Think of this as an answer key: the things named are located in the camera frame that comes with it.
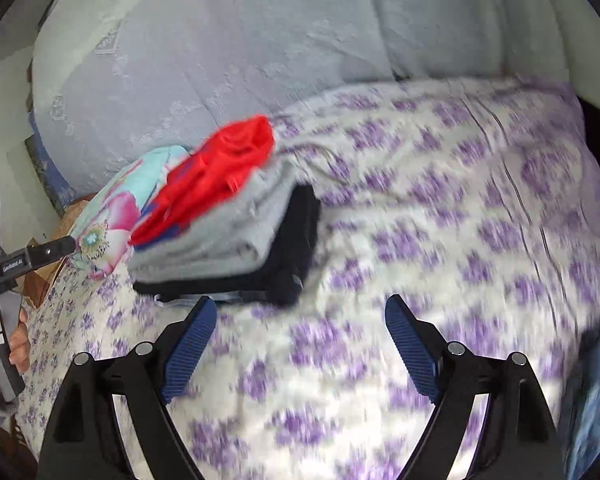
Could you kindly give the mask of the red pants with striped band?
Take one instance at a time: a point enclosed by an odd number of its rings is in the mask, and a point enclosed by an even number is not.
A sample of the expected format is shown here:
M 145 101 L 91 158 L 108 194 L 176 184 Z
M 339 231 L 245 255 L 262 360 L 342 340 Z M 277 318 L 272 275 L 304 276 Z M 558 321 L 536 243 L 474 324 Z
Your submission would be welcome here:
M 143 210 L 131 244 L 147 247 L 183 233 L 193 221 L 235 196 L 274 148 L 268 118 L 231 122 L 172 169 L 166 184 Z

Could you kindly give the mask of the blue denim garment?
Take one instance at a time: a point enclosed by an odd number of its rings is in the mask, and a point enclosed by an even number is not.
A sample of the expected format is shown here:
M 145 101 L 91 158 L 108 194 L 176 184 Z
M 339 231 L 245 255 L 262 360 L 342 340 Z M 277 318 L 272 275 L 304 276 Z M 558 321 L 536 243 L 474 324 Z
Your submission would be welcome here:
M 567 479 L 600 479 L 600 326 L 582 336 L 566 381 L 558 436 Z

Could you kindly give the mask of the teal pink floral pillow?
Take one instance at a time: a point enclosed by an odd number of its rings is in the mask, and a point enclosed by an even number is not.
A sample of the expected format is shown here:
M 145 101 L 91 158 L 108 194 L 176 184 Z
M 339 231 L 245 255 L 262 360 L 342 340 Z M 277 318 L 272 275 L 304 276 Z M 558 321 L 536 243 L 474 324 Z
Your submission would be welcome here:
M 186 159 L 179 145 L 155 148 L 121 169 L 92 198 L 70 231 L 76 241 L 74 266 L 101 280 L 128 251 L 129 239 L 145 206 L 166 183 L 166 176 Z

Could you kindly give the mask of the blue framed picture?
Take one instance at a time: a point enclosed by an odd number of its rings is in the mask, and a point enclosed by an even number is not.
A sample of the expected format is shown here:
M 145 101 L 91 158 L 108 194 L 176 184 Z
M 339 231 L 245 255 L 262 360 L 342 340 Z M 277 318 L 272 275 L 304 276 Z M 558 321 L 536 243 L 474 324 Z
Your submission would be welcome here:
M 24 145 L 47 198 L 50 200 L 58 216 L 62 217 L 67 208 L 76 199 L 76 191 L 62 176 L 47 153 L 40 132 L 38 131 L 38 125 L 35 122 L 33 110 L 30 110 L 28 113 L 28 123 L 32 133 L 24 141 Z

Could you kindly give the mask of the purple floral white bedspread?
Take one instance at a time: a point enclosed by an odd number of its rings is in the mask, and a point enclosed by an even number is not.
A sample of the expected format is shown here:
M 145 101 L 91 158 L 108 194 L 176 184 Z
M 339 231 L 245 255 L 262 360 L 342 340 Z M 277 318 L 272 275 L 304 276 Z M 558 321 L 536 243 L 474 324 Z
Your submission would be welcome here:
M 323 203 L 299 303 L 223 310 L 175 425 L 208 479 L 387 479 L 430 408 L 387 297 L 486 356 L 524 352 L 550 405 L 600 321 L 600 170 L 563 84 L 364 86 L 278 118 Z

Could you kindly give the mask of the grey folded garment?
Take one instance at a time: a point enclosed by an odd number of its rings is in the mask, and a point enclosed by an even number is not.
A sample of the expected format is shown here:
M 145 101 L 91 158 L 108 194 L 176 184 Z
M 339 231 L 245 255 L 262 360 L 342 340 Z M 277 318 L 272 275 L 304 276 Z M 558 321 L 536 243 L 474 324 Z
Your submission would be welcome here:
M 130 277 L 157 284 L 226 278 L 265 262 L 298 183 L 286 160 L 256 170 L 242 190 L 196 219 L 182 234 L 133 252 Z

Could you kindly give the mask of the black folded garment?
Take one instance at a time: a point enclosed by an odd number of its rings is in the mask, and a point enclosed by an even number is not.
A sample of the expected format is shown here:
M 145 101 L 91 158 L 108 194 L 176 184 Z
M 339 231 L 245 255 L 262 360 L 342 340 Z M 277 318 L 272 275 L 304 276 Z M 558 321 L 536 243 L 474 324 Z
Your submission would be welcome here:
M 169 302 L 186 296 L 208 296 L 224 304 L 262 302 L 290 307 L 302 292 L 317 243 L 321 201 L 308 184 L 298 184 L 275 234 L 271 250 L 259 269 L 222 278 L 188 278 L 150 284 L 136 280 L 140 295 Z

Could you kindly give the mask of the white lace headboard cover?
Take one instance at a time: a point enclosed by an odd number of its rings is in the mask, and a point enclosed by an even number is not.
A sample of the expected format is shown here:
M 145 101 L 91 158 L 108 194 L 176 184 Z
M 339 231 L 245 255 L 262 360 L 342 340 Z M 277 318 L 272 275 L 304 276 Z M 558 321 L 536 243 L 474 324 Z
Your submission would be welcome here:
M 81 194 L 133 159 L 345 84 L 569 77 L 550 0 L 56 0 L 34 119 Z

